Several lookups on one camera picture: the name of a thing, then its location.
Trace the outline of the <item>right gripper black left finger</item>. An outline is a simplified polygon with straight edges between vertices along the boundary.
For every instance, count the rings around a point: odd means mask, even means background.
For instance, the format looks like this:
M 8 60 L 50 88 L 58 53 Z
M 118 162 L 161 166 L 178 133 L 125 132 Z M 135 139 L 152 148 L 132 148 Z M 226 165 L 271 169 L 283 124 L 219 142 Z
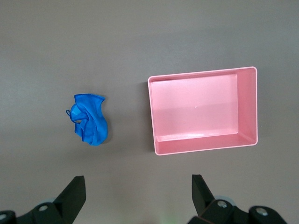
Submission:
M 53 202 L 44 202 L 17 217 L 12 210 L 0 212 L 2 224 L 72 224 L 86 201 L 85 178 L 76 176 Z

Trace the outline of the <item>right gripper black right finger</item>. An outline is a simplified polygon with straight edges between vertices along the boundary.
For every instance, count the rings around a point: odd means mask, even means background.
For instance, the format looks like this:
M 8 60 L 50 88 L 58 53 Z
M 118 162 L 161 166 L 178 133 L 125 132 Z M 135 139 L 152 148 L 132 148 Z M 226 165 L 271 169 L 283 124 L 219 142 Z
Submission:
M 202 175 L 192 175 L 192 201 L 197 212 L 190 224 L 285 224 L 274 209 L 253 206 L 242 211 L 225 199 L 215 199 Z

